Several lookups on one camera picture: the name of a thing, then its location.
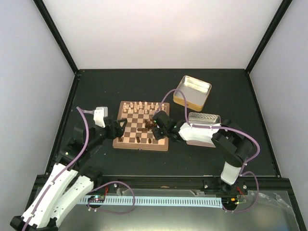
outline chessboard square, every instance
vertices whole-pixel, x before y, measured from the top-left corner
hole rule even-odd
[[[147,143],[147,138],[141,138],[140,143]]]
[[[164,144],[165,144],[165,139],[160,139],[160,140],[158,141],[158,144],[159,144],[159,145],[164,145]]]
[[[123,138],[123,143],[129,143],[129,137],[124,137]]]

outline black metal frame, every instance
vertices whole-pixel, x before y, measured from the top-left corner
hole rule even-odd
[[[44,186],[48,179],[48,175],[38,175],[32,192],[30,194],[27,208],[33,203],[38,190]],[[162,186],[165,189],[177,189],[177,190],[201,190],[208,195],[217,195],[219,197],[224,197],[226,195],[222,194],[220,188],[218,187],[218,177],[123,177],[123,176],[103,176],[103,183],[107,183],[113,180],[120,180],[128,185],[132,189],[161,189]],[[296,197],[294,195],[292,185],[287,178],[276,178],[276,177],[259,177],[258,178],[259,189],[261,191],[287,191],[293,211],[296,216],[298,226],[301,231],[307,231],[303,217],[298,207]],[[241,177],[238,178],[236,185],[243,188],[243,185],[247,186],[248,190],[256,190],[256,182],[254,178],[251,177]],[[116,192],[116,188],[110,187],[109,192]],[[96,193],[104,193],[104,189],[97,191]]]
[[[282,0],[277,12],[275,13],[275,16],[273,17],[269,27],[267,28],[263,38],[261,39],[254,55],[252,56],[247,68],[245,71],[250,74],[252,69],[254,68],[255,64],[257,63],[259,57],[261,56],[264,48],[266,47],[267,43],[269,42],[271,36],[274,34],[279,22],[281,21],[282,17],[284,16],[284,13],[287,11],[291,4],[292,0]]]
[[[58,31],[55,23],[53,22],[53,19],[51,15],[49,14],[44,1],[43,0],[33,0],[34,3],[36,4],[39,12],[41,13],[42,17],[44,18],[48,28],[50,29],[54,39],[57,41],[63,55],[65,56],[67,62],[72,68],[72,71],[74,74],[77,74],[79,72],[79,69],[77,68],[73,57],[71,56],[68,48],[66,47],[66,44],[64,43],[60,32]],[[292,0],[282,0],[277,12],[275,13],[269,27],[267,28],[262,40],[260,41],[254,55],[252,56],[251,60],[249,61],[248,66],[246,67],[245,71],[250,74],[252,69],[254,68],[255,64],[257,63],[260,55],[262,54],[264,48],[266,47],[267,43],[269,42],[271,36],[275,32],[279,22],[281,21],[282,17],[284,16],[285,12],[289,8]]]
[[[64,132],[64,128],[66,126],[66,122],[68,119],[68,115],[73,103],[73,99],[77,90],[77,86],[79,83],[79,78],[80,78],[80,74],[79,74],[79,69],[77,68],[65,42],[63,41],[55,23],[53,22],[52,17],[50,16],[43,0],[33,0],[34,3],[36,4],[38,10],[40,11],[43,19],[45,20],[47,26],[49,27],[52,35],[54,36],[57,44],[59,45],[63,55],[65,56],[67,62],[69,63],[72,71],[75,74],[74,77],[74,81],[71,87],[71,90],[69,92],[69,96],[65,105],[65,109],[64,109],[64,114],[62,116],[60,125],[59,125],[59,129],[56,135],[56,139],[51,151],[51,154],[57,153],[59,151],[60,148],[60,144],[61,144],[61,140],[62,140],[62,136],[63,136],[63,132]],[[262,40],[260,41],[254,55],[252,56],[247,68],[245,69],[246,73],[247,73],[247,77],[250,80],[250,72],[252,71],[253,67],[255,66],[255,64],[257,63],[259,57],[261,56],[265,46],[267,45],[268,41],[270,40],[271,36],[273,35],[276,27],[278,26],[279,22],[281,21],[282,17],[284,16],[285,12],[287,11],[289,5],[291,4],[292,0],[282,0],[274,18],[272,19],[269,27],[267,28]],[[262,118],[262,114],[260,111],[260,108],[257,104],[258,107],[258,111],[261,115]],[[264,121],[262,120],[263,123],[263,129],[266,131],[266,127],[264,124]],[[274,152],[273,150],[271,150],[271,152],[273,153],[273,159],[275,160],[273,165],[276,166],[276,170],[280,175],[280,171],[278,168],[278,164],[276,161],[276,158],[274,156]],[[37,194],[37,190],[40,187],[43,187],[43,185],[45,184],[47,178],[48,178],[48,173],[50,173],[51,167],[52,167],[52,157],[53,155],[50,156],[50,159],[48,161],[47,164],[47,168],[46,168],[46,175],[40,175],[37,176],[37,179],[35,181],[35,184],[33,186],[27,207],[29,207],[31,205],[31,203],[34,201],[35,196]],[[270,178],[266,178],[266,177],[260,177],[258,178],[259,180],[259,185],[260,185],[260,190],[280,190],[280,191],[288,191],[291,203],[292,203],[292,207],[294,209],[295,215],[296,215],[296,219],[297,219],[297,223],[300,227],[301,231],[306,231],[306,227],[302,218],[302,215],[300,213],[291,183],[289,181],[289,179],[285,179],[285,178],[280,178],[280,176],[278,175],[278,177],[270,177]],[[210,185],[210,187],[207,189],[207,192],[210,192],[211,194],[213,194],[214,192],[218,193],[218,190],[215,189],[216,187],[216,182],[217,182],[217,178],[215,177],[190,177],[190,178],[172,178],[172,177],[146,177],[146,178],[142,178],[142,177],[122,177],[122,176],[104,176],[104,182],[109,182],[112,180],[121,180],[124,181],[126,183],[128,183],[132,188],[157,188],[157,187],[161,187],[163,185],[169,185],[169,187],[172,188],[177,188],[177,189],[199,189],[199,190],[204,190],[204,184],[206,183],[207,185]],[[239,184],[242,184],[243,181],[245,182],[245,185],[247,185],[247,187],[249,189],[256,189],[256,185],[255,185],[255,180],[253,178],[240,178],[238,180]]]
[[[268,131],[266,129],[266,125],[265,125],[265,122],[264,122],[264,119],[263,119],[263,115],[262,115],[262,112],[261,112],[261,109],[260,109],[260,106],[259,106],[259,103],[258,103],[258,100],[257,100],[257,96],[256,96],[256,93],[255,93],[255,90],[254,90],[254,86],[252,85],[250,75],[247,72],[246,72],[246,76],[248,78],[248,81],[249,81],[249,84],[250,84],[250,87],[251,87],[251,91],[252,91],[252,93],[254,95],[254,99],[255,99],[255,102],[256,102],[256,105],[257,105],[257,109],[258,109],[260,118],[262,118],[261,122],[262,122],[262,127],[263,127],[263,129],[265,131],[266,139],[267,139],[268,143],[270,144],[269,148],[270,148],[270,153],[271,153],[271,156],[272,156],[272,159],[273,159],[273,163],[272,164],[273,164],[274,169],[277,172],[276,176],[280,177],[281,176],[281,172],[279,170],[279,166],[278,166],[278,163],[277,163],[277,160],[276,160],[276,157],[275,157],[275,153],[274,153],[273,147],[272,147],[272,145],[270,143],[269,133],[268,133]]]
[[[55,23],[53,22],[53,19],[51,17],[51,15],[49,14],[43,0],[33,0],[34,3],[36,4],[40,14],[42,15],[43,19],[45,20],[45,23],[47,24],[49,30],[51,31],[54,39],[56,40],[56,42],[58,43],[63,55],[65,56],[68,64],[71,66],[72,71],[74,72],[74,74],[76,74],[79,69],[77,68],[73,57],[71,56],[68,48],[66,47],[66,44],[64,43],[60,32],[58,31]]]

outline metal tin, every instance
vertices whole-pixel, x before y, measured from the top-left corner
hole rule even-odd
[[[220,116],[213,114],[190,112],[188,115],[188,121],[192,124],[219,124]]]
[[[198,112],[202,110],[211,88],[211,84],[190,76],[184,76],[177,87],[184,93],[187,107]],[[174,92],[173,101],[182,106],[185,105],[184,99],[179,92]]]
[[[204,125],[220,124],[220,116],[213,114],[190,112],[188,115],[188,121],[191,124],[204,124]],[[189,145],[215,148],[215,145],[212,143],[206,143],[200,141],[186,141],[186,143]]]

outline white wall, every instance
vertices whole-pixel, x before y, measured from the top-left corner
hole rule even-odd
[[[246,68],[282,0],[44,0],[77,66]]]
[[[32,0],[0,1],[0,230],[43,174],[73,72]]]
[[[251,73],[284,177],[308,226],[308,1],[294,0]]]

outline black table surface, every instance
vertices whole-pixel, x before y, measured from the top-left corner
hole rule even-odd
[[[243,69],[125,69],[81,70],[81,76],[61,142],[63,147],[72,136],[74,126],[81,122],[79,106],[93,110],[107,106],[109,117],[117,118],[121,101],[160,102],[164,95],[178,86],[184,75],[212,84],[202,113],[217,114],[236,122],[261,146],[260,155],[246,170],[258,176],[275,176],[274,157],[262,126],[262,118]],[[170,103],[170,117],[184,119],[184,107]],[[215,148],[169,142],[167,152],[115,149],[112,140],[92,155],[89,165],[104,175],[114,176],[219,176],[224,166],[222,154]]]

